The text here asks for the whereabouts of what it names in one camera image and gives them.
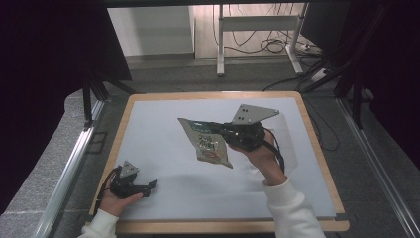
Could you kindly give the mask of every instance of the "white wall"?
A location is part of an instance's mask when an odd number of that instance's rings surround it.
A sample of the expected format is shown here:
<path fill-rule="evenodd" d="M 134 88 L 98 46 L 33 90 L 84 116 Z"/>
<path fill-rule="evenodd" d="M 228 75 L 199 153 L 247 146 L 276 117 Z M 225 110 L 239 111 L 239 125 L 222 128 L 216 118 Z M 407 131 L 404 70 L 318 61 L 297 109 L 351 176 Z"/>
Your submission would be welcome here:
<path fill-rule="evenodd" d="M 124 55 L 193 53 L 192 7 L 108 9 Z"/>

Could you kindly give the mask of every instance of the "white long sleeve shirt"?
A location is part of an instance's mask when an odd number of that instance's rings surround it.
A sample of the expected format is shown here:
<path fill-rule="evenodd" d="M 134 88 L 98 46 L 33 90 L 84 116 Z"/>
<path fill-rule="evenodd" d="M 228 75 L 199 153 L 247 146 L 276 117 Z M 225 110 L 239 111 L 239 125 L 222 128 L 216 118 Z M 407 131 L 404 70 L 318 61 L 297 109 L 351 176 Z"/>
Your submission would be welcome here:
<path fill-rule="evenodd" d="M 287 180 L 278 186 L 264 186 L 267 206 L 275 222 L 277 238 L 321 238 L 324 232 L 304 194 Z M 101 209 L 79 238 L 114 238 L 118 217 Z"/>

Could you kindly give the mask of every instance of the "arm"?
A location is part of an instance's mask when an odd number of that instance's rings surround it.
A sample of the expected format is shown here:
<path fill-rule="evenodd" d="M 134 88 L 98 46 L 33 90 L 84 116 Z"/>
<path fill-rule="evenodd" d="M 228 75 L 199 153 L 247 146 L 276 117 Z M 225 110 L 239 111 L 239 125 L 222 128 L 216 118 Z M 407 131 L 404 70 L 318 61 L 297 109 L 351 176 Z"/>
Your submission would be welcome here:
<path fill-rule="evenodd" d="M 265 139 L 273 144 L 270 133 Z M 267 206 L 275 222 L 275 235 L 278 238 L 325 237 L 324 232 L 307 202 L 305 195 L 297 191 L 278 165 L 275 155 L 264 146 L 243 153 L 265 177 L 264 191 L 268 198 Z"/>
<path fill-rule="evenodd" d="M 134 194 L 125 199 L 120 199 L 114 195 L 109 187 L 111 179 L 108 179 L 102 197 L 98 213 L 89 225 L 83 226 L 81 236 L 79 238 L 115 238 L 115 225 L 118 217 L 123 213 L 126 206 L 140 200 L 143 195 L 141 193 Z"/>

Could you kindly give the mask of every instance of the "human hand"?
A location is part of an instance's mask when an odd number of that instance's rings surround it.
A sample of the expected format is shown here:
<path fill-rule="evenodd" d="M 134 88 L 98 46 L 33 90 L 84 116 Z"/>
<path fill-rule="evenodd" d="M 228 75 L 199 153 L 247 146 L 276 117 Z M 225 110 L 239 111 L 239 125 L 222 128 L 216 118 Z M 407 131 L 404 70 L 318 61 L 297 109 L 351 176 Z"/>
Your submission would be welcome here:
<path fill-rule="evenodd" d="M 110 213 L 111 215 L 119 217 L 121 213 L 123 213 L 126 206 L 140 200 L 143 197 L 143 194 L 137 193 L 125 199 L 120 199 L 109 189 L 109 187 L 111 186 L 111 180 L 114 176 L 115 173 L 111 175 L 110 178 L 107 180 L 105 186 L 106 188 L 104 190 L 99 208 Z"/>
<path fill-rule="evenodd" d="M 270 132 L 265 130 L 264 139 L 273 145 L 274 138 Z M 287 181 L 287 176 L 284 175 L 280 166 L 277 163 L 275 154 L 265 146 L 260 146 L 256 150 L 247 152 L 241 148 L 229 145 L 232 150 L 243 153 L 265 177 L 265 184 L 268 186 L 275 186 L 283 184 Z"/>

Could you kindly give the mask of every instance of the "metal plate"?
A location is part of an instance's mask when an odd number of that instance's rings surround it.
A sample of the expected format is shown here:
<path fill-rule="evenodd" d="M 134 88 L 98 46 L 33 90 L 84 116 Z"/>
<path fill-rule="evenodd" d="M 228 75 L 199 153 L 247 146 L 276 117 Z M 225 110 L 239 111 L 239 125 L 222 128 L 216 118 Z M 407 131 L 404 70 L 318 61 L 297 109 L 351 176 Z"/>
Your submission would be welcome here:
<path fill-rule="evenodd" d="M 279 111 L 275 109 L 241 104 L 237 113 L 235 114 L 235 117 L 232 119 L 232 124 L 252 125 L 278 114 Z"/>
<path fill-rule="evenodd" d="M 120 172 L 120 178 L 124 178 L 130 175 L 133 175 L 135 173 L 137 173 L 139 171 L 138 168 L 136 168 L 135 166 L 133 166 L 130 162 L 125 161 L 123 168 L 121 169 Z"/>

